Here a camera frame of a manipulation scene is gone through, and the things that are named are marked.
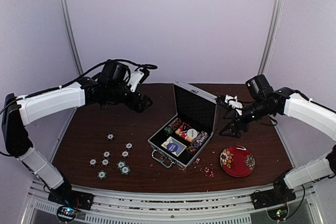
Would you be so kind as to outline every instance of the robotic arm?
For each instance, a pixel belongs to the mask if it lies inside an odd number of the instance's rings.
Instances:
[[[248,80],[246,86],[255,102],[243,106],[236,97],[226,95],[217,98],[217,103],[226,108],[228,113],[236,111],[232,120],[220,130],[220,135],[239,138],[241,131],[248,131],[248,123],[267,115],[280,114],[301,120],[336,141],[335,111],[314,102],[298,90],[285,87],[274,91],[263,74]],[[336,145],[331,153],[279,176],[274,181],[273,190],[254,193],[254,206],[256,209],[264,208],[295,199],[294,188],[334,177],[335,174]]]
[[[83,209],[90,209],[93,195],[71,189],[70,182],[35,148],[25,126],[47,115],[94,103],[100,104],[101,109],[107,104],[123,103],[129,109],[142,113],[153,102],[148,96],[136,92],[136,88],[149,76],[149,69],[157,67],[136,65],[138,68],[130,74],[129,67],[120,61],[104,62],[103,70],[92,78],[80,76],[57,88],[6,97],[2,131],[9,155],[5,155],[17,158],[39,177],[58,203],[68,206],[79,204]]]

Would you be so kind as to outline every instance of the table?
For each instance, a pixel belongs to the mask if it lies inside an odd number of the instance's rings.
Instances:
[[[242,84],[196,84],[214,95],[238,95],[242,101],[251,101]],[[78,108],[56,153],[53,164],[72,184],[136,193],[193,193],[221,191],[270,184],[286,170],[292,168],[287,153],[274,127],[260,122],[250,124],[248,133],[240,139],[222,137],[218,131],[225,125],[218,117],[216,131],[199,155],[200,162],[187,170],[178,166],[167,169],[151,157],[152,149],[147,139],[175,115],[172,84],[143,84],[139,92],[147,94],[154,105],[142,114],[130,111],[123,104],[99,110],[98,105]],[[107,140],[108,134],[115,139]],[[129,175],[122,175],[116,167],[127,142],[134,144],[130,157],[125,159],[131,167]],[[256,168],[245,178],[230,177],[219,165],[219,155],[230,145],[242,145],[249,149],[256,160]],[[90,167],[89,161],[100,162],[104,151],[110,151],[110,165]],[[211,168],[215,176],[209,177],[204,168]],[[107,172],[107,178],[99,180],[97,172]]]

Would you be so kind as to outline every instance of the green poker chip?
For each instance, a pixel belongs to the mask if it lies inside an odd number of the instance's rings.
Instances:
[[[119,168],[119,169],[121,169],[121,168],[123,168],[123,167],[125,167],[126,166],[126,162],[125,161],[119,161],[118,163],[117,163],[117,168]]]
[[[123,175],[129,175],[131,173],[131,168],[128,166],[124,166],[123,168],[120,169],[121,174]]]
[[[104,170],[99,171],[97,174],[97,178],[99,179],[106,179],[106,177],[107,177],[107,172],[105,172]]]

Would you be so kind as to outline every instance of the open poker case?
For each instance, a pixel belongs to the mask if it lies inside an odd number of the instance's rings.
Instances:
[[[187,168],[194,162],[213,136],[217,115],[216,96],[179,81],[174,83],[174,95],[176,115],[151,136],[148,143],[153,148],[152,157],[166,168],[172,167],[173,164]],[[207,139],[195,153],[187,151],[192,142],[180,137],[176,131],[171,134],[166,132],[165,128],[177,119],[181,119],[183,123],[195,129],[197,133],[207,133]],[[177,151],[174,154],[168,150],[169,148],[164,147],[170,137],[177,140],[176,142],[183,149],[178,155],[176,154]]]

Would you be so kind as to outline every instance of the case handle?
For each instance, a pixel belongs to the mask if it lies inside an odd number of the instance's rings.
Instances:
[[[155,157],[155,153],[156,153],[156,152],[158,152],[158,151],[157,151],[157,150],[153,150],[153,152],[152,152],[152,158],[155,159],[156,161],[158,161],[159,163],[161,163],[164,167],[166,167],[166,168],[171,168],[172,165],[175,163],[175,162],[173,162],[173,161],[170,160],[170,165],[167,165],[167,164],[165,163],[165,160],[167,159],[167,157],[164,156],[164,155],[161,155],[160,158],[157,158],[157,157]]]

